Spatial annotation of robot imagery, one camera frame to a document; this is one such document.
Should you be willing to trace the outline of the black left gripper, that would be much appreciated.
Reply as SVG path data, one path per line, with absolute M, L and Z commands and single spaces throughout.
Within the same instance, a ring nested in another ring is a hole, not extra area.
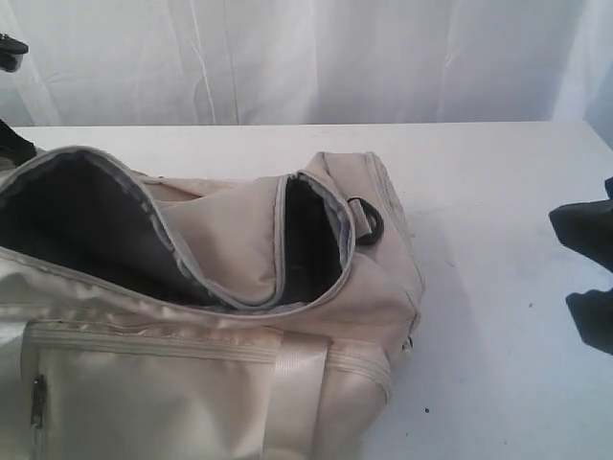
M 17 134 L 3 120 L 0 120 L 0 150 L 1 157 L 14 166 L 20 166 L 37 155 L 35 145 Z

